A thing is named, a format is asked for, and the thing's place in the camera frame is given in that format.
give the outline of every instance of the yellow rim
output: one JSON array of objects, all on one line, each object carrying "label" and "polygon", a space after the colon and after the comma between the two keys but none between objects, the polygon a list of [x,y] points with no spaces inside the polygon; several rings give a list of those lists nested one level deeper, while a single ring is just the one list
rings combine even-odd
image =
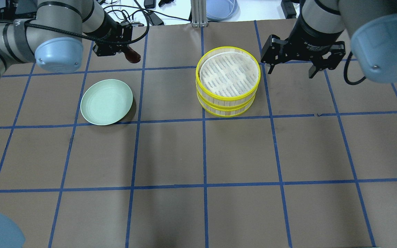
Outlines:
[{"label": "yellow rim", "polygon": [[[225,48],[237,49],[237,50],[240,50],[240,51],[245,52],[247,55],[249,55],[249,56],[252,58],[253,61],[255,61],[255,64],[257,65],[257,70],[258,70],[258,80],[257,80],[257,83],[255,83],[255,86],[252,88],[252,90],[250,90],[250,91],[247,92],[247,93],[244,93],[243,95],[236,96],[236,97],[222,97],[222,96],[219,96],[219,95],[216,95],[216,94],[212,93],[211,91],[208,91],[208,89],[206,89],[205,86],[203,86],[202,82],[200,81],[199,71],[200,71],[200,67],[201,67],[201,64],[202,64],[203,59],[204,59],[209,53],[214,52],[215,50],[225,49]],[[249,94],[251,94],[252,92],[254,92],[254,91],[258,88],[258,85],[259,85],[259,83],[260,83],[260,77],[261,77],[260,65],[258,64],[257,60],[254,58],[254,56],[252,56],[252,54],[250,54],[250,53],[247,52],[246,50],[243,50],[243,49],[241,49],[241,48],[234,47],[234,46],[232,46],[232,47],[231,47],[231,46],[229,46],[229,47],[228,47],[228,46],[226,46],[226,47],[225,47],[225,46],[221,46],[221,47],[217,47],[217,48],[214,48],[214,49],[208,51],[208,52],[205,53],[205,55],[203,55],[203,57],[198,61],[197,67],[195,68],[195,80],[198,82],[198,86],[199,86],[203,91],[205,91],[206,94],[210,95],[211,97],[214,97],[215,99],[218,99],[218,100],[224,100],[224,101],[236,101],[236,100],[240,100],[240,99],[242,99],[242,98],[247,97]]]},{"label": "yellow rim", "polygon": [[249,108],[247,108],[247,109],[243,110],[242,112],[240,112],[240,113],[238,113],[238,114],[235,114],[235,115],[219,115],[219,114],[216,114],[216,113],[213,113],[213,112],[209,111],[205,106],[203,106],[203,104],[202,104],[200,101],[198,101],[198,102],[200,103],[200,105],[203,107],[203,109],[204,109],[206,112],[210,113],[210,114],[213,115],[213,116],[223,117],[223,118],[231,118],[231,117],[236,117],[236,116],[242,115],[242,114],[244,114],[244,113],[251,107],[251,106],[249,106]]},{"label": "yellow rim", "polygon": [[239,109],[243,108],[244,106],[246,106],[255,97],[255,94],[246,102],[244,102],[240,105],[229,106],[229,107],[219,106],[219,105],[209,102],[202,96],[202,94],[200,94],[199,91],[197,91],[197,96],[200,97],[200,99],[203,102],[205,102],[207,105],[209,105],[213,109],[220,110],[220,111],[234,111],[234,110],[239,110]]}]

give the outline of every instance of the light green plate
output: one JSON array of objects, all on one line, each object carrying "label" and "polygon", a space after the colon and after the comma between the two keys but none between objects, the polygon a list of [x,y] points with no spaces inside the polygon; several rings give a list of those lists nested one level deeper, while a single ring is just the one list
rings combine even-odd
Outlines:
[{"label": "light green plate", "polygon": [[102,80],[91,86],[82,96],[81,113],[90,123],[109,125],[122,119],[130,111],[133,92],[120,80]]}]

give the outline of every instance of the yellow basket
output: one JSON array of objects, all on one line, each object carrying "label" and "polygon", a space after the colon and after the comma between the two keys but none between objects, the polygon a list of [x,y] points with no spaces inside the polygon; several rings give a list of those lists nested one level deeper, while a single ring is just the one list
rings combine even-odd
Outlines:
[{"label": "yellow basket", "polygon": [[[222,53],[244,54],[255,63],[257,71],[253,72],[251,70],[251,72],[258,77],[252,89],[249,89],[249,91],[236,96],[221,96],[211,92],[203,85],[203,83],[200,81],[200,72],[202,66],[209,58]],[[218,47],[210,50],[200,59],[195,70],[195,81],[198,100],[205,110],[216,116],[232,117],[244,113],[252,105],[252,102],[255,99],[255,93],[260,83],[260,66],[257,60],[249,52],[243,49],[231,46]]]}]

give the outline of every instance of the stacked basket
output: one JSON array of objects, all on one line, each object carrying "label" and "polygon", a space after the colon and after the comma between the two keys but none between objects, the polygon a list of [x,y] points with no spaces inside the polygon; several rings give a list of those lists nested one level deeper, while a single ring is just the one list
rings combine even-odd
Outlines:
[{"label": "stacked basket", "polygon": [[195,77],[202,107],[219,117],[233,117],[246,112],[254,102],[260,66],[243,49],[218,47],[200,59]]}]

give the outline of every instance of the metal post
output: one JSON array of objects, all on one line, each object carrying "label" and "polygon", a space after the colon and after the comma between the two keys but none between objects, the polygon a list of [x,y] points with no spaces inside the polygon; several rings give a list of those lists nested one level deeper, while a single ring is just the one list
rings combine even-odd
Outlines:
[{"label": "metal post", "polygon": [[193,27],[207,27],[206,0],[191,0],[191,14]]}]

